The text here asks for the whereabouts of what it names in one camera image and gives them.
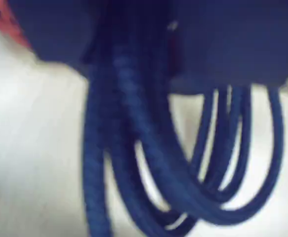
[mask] blue cord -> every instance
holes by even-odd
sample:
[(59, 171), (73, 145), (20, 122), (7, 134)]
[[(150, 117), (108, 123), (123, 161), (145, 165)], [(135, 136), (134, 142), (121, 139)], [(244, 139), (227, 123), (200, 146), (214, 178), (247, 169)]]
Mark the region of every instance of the blue cord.
[[(258, 194), (237, 210), (222, 209), (244, 179), (251, 136), (250, 88), (219, 88), (215, 138), (205, 180), (198, 174), (212, 117), (214, 91), (204, 95), (203, 114), (190, 163), (179, 145), (168, 104), (166, 30), (169, 1), (111, 1), (99, 30), (96, 67), (86, 104), (83, 145), (83, 190), (86, 218), (92, 237), (110, 237), (106, 209), (104, 157), (111, 155), (115, 179), (124, 203), (138, 228), (149, 237), (182, 237), (204, 219), (234, 225), (256, 214), (270, 196), (283, 154), (283, 120), (278, 92), (269, 90), (274, 147), (267, 178)], [(241, 148), (230, 183), (220, 189), (232, 156), (241, 120)], [(136, 161), (134, 144), (141, 141), (155, 183), (171, 210), (150, 201)], [(182, 214), (188, 217), (169, 229)]]

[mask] red object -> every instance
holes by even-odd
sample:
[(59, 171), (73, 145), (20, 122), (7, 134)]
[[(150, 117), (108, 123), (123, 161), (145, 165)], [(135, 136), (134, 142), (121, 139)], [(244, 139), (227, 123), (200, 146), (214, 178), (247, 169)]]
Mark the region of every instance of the red object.
[(0, 31), (18, 44), (30, 47), (5, 0), (0, 0)]

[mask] white surface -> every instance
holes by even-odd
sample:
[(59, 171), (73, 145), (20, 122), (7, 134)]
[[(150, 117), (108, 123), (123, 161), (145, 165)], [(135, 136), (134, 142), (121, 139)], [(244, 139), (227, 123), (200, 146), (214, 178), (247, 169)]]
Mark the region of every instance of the white surface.
[[(31, 53), (0, 37), (0, 237), (86, 236), (80, 173), (86, 87), (86, 81), (68, 68), (38, 63)], [(286, 152), (270, 201), (253, 219), (238, 226), (222, 228), (200, 222), (191, 237), (288, 237), (288, 97), (282, 99)], [(172, 97), (172, 105), (189, 153), (201, 98)], [(269, 164), (271, 135), (266, 96), (257, 91), (249, 171), (240, 194), (228, 206), (244, 204), (257, 191)], [(116, 236), (140, 237), (108, 170)], [(158, 201), (154, 186), (148, 186)]]

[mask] blue fabric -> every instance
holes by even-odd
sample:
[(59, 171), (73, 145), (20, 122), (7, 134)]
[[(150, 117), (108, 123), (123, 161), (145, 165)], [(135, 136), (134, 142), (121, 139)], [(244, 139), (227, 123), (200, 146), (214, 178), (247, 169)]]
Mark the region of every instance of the blue fabric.
[[(172, 0), (178, 29), (169, 40), (170, 91), (209, 92), (220, 85), (279, 87), (288, 78), (288, 0)], [(44, 61), (87, 76), (107, 0), (8, 0)]]

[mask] hanging cable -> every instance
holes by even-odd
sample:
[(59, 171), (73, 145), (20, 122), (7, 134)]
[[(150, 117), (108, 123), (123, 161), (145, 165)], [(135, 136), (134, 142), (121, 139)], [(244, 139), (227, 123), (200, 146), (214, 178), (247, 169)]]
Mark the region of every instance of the hanging cable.
[[(92, 237), (110, 237), (106, 209), (104, 157), (112, 159), (115, 179), (130, 216), (149, 237), (185, 236), (199, 219), (234, 225), (256, 214), (269, 198), (283, 154), (283, 120), (278, 92), (268, 90), (274, 147), (268, 175), (257, 195), (244, 207), (222, 209), (244, 179), (250, 147), (250, 88), (218, 89), (215, 138), (208, 171), (198, 180), (212, 117), (214, 91), (204, 95), (203, 114), (191, 162), (184, 156), (168, 104), (167, 42), (169, 1), (110, 1), (99, 29), (96, 66), (90, 69), (83, 145), (83, 190)], [(241, 122), (241, 147), (230, 183), (220, 189)], [(151, 202), (139, 174), (134, 145), (140, 141), (151, 175), (171, 207)], [(188, 217), (167, 228), (182, 214)]]

